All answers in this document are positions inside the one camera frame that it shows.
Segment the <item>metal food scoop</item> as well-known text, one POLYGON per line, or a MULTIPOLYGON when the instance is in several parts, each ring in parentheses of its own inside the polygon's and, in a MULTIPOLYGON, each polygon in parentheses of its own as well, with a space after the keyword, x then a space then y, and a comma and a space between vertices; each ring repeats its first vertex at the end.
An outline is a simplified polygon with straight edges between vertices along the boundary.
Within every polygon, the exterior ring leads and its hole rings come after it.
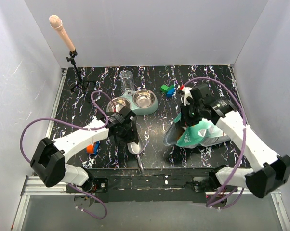
POLYGON ((139 169, 141 171, 141 173, 144 172, 144 166, 143 166, 143 162, 141 160, 141 153, 143 152, 144 150, 144 145, 141 141, 139 141, 138 143, 135 143, 135 142, 131 142, 131 143, 128 143, 127 144, 127 148, 128 148, 128 151, 135 155, 136 156, 136 159, 137 159, 137 162, 138 162, 138 166, 139 166, 139 169))

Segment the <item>green pet food bag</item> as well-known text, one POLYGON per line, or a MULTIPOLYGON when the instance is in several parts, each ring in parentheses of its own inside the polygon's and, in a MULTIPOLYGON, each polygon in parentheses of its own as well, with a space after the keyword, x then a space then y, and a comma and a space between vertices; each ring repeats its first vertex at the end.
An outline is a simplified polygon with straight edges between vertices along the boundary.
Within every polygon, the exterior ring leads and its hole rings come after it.
POLYGON ((163 138, 165 146, 176 145, 182 148, 194 149, 197 146, 209 147, 230 141, 230 137, 206 119, 191 127, 179 125, 181 113, 173 120, 172 125, 163 138))

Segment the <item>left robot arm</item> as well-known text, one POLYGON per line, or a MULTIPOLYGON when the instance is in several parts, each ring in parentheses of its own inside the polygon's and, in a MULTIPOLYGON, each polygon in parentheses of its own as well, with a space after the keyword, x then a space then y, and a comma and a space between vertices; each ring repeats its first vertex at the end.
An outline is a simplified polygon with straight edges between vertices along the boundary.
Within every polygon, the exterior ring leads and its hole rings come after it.
POLYGON ((90 124, 61 138, 42 139, 30 166, 48 188, 60 182, 76 185, 87 193, 94 187, 94 177, 83 167, 68 164, 70 158, 96 142, 113 137, 116 146, 127 146, 140 154, 144 147, 136 127, 136 114, 124 106, 119 112, 95 117, 90 124))

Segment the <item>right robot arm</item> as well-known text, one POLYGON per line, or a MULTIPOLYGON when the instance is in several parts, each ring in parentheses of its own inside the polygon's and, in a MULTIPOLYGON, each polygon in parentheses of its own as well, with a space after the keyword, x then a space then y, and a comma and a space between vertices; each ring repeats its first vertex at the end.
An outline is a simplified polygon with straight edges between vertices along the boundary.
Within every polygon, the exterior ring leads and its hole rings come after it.
POLYGON ((263 198, 290 176, 290 157, 280 156, 267 146, 243 121, 242 113, 226 98, 216 99, 206 84, 195 88, 182 85, 180 125, 191 128, 203 119, 211 121, 243 152, 250 168, 220 166, 209 173, 207 185, 214 191, 226 185, 247 188, 263 198))

